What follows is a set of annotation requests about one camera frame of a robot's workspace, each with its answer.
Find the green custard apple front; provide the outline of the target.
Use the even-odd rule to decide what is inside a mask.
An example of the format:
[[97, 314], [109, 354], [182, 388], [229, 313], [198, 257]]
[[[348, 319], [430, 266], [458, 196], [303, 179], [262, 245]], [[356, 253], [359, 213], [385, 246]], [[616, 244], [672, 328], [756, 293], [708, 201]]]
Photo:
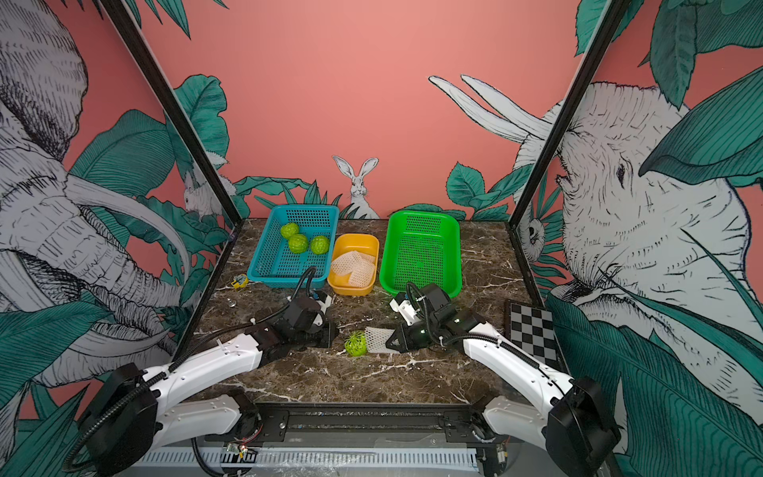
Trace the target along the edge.
[[350, 357], [362, 357], [368, 353], [366, 333], [364, 331], [352, 332], [344, 343], [345, 351]]

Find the yellow plastic tub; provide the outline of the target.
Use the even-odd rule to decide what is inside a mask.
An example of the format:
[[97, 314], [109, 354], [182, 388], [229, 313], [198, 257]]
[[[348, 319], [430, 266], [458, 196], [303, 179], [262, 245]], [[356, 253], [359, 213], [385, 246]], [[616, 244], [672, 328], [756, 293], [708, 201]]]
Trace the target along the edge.
[[328, 282], [335, 293], [365, 296], [377, 276], [380, 242], [366, 234], [344, 234], [336, 240]]

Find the bright green plastic basket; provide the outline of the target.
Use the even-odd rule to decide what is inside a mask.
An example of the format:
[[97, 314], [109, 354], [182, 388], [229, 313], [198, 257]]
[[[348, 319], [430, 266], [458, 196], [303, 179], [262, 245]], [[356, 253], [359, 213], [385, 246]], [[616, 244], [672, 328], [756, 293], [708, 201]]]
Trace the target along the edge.
[[381, 286], [398, 294], [412, 282], [438, 285], [449, 297], [463, 286], [461, 228], [451, 216], [399, 211], [389, 218], [379, 271]]

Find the white foam net sleeve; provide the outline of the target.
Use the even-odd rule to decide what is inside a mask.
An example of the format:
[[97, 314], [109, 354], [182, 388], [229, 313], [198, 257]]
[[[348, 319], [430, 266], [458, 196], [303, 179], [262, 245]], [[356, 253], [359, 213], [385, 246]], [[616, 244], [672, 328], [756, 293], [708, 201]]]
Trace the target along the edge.
[[367, 352], [369, 354], [397, 354], [397, 350], [391, 349], [387, 341], [393, 337], [395, 330], [385, 328], [367, 327], [364, 331]]

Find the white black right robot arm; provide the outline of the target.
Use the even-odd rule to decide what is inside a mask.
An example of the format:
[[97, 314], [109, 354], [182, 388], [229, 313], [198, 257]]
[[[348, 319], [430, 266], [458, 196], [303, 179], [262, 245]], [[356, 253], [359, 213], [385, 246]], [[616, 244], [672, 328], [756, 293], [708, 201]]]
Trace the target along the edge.
[[494, 397], [480, 415], [494, 434], [544, 449], [567, 476], [594, 476], [621, 440], [602, 387], [590, 377], [574, 379], [537, 360], [505, 338], [471, 308], [460, 309], [436, 284], [409, 282], [391, 300], [403, 316], [387, 349], [409, 353], [437, 345], [460, 351], [518, 391], [526, 405]]

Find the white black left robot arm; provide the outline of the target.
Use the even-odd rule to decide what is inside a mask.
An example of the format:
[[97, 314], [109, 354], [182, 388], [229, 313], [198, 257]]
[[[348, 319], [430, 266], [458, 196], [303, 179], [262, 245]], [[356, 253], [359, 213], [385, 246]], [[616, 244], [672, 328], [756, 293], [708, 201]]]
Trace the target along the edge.
[[315, 274], [313, 266], [302, 273], [282, 308], [210, 333], [168, 365], [118, 368], [79, 418], [63, 472], [113, 476], [155, 448], [232, 430], [254, 405], [234, 397], [192, 403], [190, 397], [293, 351], [330, 347], [338, 330], [327, 316], [329, 297], [312, 288]]

